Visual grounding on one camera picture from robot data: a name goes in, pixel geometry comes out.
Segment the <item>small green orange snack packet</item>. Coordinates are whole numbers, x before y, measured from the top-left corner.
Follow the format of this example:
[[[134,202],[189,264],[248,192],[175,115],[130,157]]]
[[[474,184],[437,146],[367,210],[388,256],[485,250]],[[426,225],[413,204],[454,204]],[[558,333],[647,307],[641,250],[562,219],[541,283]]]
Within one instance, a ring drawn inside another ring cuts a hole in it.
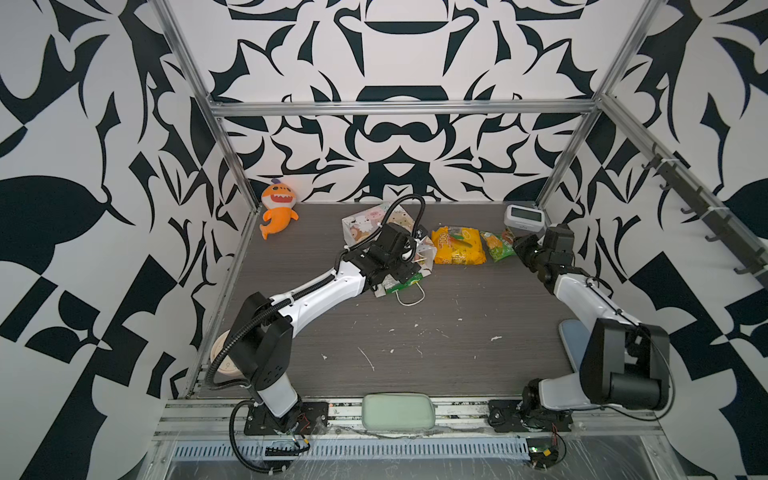
[[[485,241],[488,252],[494,262],[499,262],[516,255],[513,248],[515,237],[509,230],[505,230],[501,234],[481,231],[480,235]]]

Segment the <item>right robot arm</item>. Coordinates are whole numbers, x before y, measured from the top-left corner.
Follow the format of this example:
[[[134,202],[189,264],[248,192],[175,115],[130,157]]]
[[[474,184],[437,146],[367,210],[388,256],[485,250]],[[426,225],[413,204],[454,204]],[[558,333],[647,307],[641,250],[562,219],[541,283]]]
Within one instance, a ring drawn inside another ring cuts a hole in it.
[[[540,412],[609,409],[640,421],[637,411],[666,416],[677,389],[670,366],[668,333],[626,313],[600,290],[600,281],[575,265],[574,233],[564,224],[542,237],[517,237],[518,259],[565,304],[587,332],[571,374],[534,379],[523,390],[521,417]]]

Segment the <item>yellow snack packet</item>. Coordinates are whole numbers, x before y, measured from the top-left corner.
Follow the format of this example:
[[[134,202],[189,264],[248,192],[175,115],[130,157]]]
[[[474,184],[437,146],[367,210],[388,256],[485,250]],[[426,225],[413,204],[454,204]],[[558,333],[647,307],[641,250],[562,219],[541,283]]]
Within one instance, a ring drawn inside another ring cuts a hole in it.
[[[431,240],[437,249],[435,264],[474,266],[486,262],[482,238],[475,228],[443,226],[432,232]]]

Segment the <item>patterned paper gift bag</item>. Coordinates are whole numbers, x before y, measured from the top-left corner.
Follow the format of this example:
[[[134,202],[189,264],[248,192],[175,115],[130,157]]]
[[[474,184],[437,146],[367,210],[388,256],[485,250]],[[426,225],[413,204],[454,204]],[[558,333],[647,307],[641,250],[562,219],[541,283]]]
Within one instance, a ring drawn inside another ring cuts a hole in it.
[[[374,284],[377,263],[374,249],[399,253],[420,266],[423,279],[433,273],[437,249],[426,230],[400,205],[388,203],[368,208],[341,220],[346,251],[341,260],[356,266],[365,277],[366,291],[377,298],[387,296],[382,284]]]

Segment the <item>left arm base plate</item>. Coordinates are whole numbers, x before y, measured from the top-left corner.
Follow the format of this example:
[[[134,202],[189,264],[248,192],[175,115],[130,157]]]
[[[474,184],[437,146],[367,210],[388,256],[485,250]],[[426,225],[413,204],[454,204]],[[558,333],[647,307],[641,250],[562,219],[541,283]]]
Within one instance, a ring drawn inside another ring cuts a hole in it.
[[[299,401],[282,417],[272,414],[265,405],[250,405],[243,433],[246,436],[272,434],[309,435],[328,424],[327,402]]]

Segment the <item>green Fox's candy packet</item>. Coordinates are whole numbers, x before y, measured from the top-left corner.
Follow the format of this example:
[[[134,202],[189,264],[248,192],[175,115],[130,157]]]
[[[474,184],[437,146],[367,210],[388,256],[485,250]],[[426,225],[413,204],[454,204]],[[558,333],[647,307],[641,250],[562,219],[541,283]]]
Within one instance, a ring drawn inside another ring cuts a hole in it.
[[[423,275],[421,273],[415,274],[405,282],[400,282],[397,279],[395,279],[392,275],[388,275],[382,282],[382,287],[384,288],[385,294],[389,295],[389,294],[393,294],[395,292],[404,290],[420,282],[422,279],[423,279]]]

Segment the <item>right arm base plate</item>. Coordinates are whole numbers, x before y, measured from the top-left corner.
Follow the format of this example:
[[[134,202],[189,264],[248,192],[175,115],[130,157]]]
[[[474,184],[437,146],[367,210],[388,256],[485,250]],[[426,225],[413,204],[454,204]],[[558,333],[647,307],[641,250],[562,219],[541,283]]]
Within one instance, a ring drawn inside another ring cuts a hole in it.
[[[565,411],[523,408],[518,399],[492,399],[488,401],[487,423],[496,433],[550,431],[570,432],[572,415]]]

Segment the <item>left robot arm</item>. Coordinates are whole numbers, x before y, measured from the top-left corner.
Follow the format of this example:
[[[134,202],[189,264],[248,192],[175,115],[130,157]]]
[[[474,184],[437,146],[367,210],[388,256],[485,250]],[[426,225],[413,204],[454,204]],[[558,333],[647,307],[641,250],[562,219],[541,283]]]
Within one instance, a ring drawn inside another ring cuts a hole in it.
[[[415,257],[423,236],[416,219],[410,228],[392,224],[389,217],[407,201],[391,203],[380,225],[367,238],[345,247],[326,273],[282,294],[250,295],[240,307],[234,324],[215,352],[205,372],[204,385],[211,391],[239,387],[246,399],[232,409],[227,434],[236,460],[261,475],[278,475],[289,461],[250,461],[237,445],[235,421],[246,408],[270,433],[286,434],[294,442],[288,450],[296,458],[310,449],[300,422],[302,400],[291,384],[289,367],[294,338],[312,321],[342,302],[377,289],[387,278],[400,283],[420,270]]]

